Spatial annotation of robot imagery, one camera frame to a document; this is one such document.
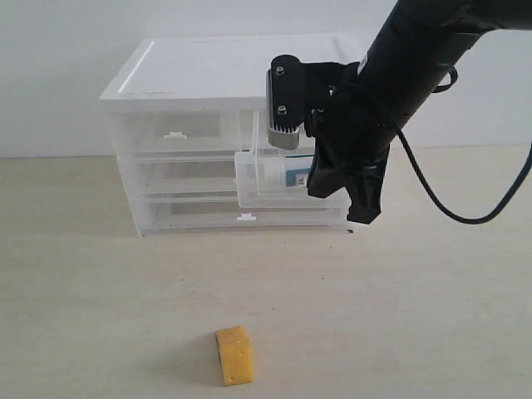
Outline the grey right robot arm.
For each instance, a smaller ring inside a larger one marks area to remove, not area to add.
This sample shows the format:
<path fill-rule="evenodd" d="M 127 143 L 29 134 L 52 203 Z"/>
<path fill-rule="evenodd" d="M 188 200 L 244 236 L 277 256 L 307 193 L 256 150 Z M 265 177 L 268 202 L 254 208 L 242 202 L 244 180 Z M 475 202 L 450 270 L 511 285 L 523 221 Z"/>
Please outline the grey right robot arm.
<path fill-rule="evenodd" d="M 399 1 L 365 57 L 335 69 L 328 98 L 309 106 L 315 139 L 308 193 L 346 190 L 347 219 L 370 224 L 381 212 L 391 143 L 456 63 L 495 30 L 531 28 L 528 1 Z"/>

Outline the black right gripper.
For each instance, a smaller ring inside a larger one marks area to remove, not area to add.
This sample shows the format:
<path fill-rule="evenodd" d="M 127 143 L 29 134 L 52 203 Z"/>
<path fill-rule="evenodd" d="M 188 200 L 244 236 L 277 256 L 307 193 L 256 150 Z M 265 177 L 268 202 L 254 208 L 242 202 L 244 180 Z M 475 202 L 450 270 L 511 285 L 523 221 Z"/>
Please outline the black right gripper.
<path fill-rule="evenodd" d="M 367 140 L 386 126 L 358 76 L 358 62 L 306 63 L 304 127 L 315 138 L 307 193 L 327 198 L 345 189 L 347 220 L 370 224 L 382 212 L 389 145 L 373 153 Z"/>

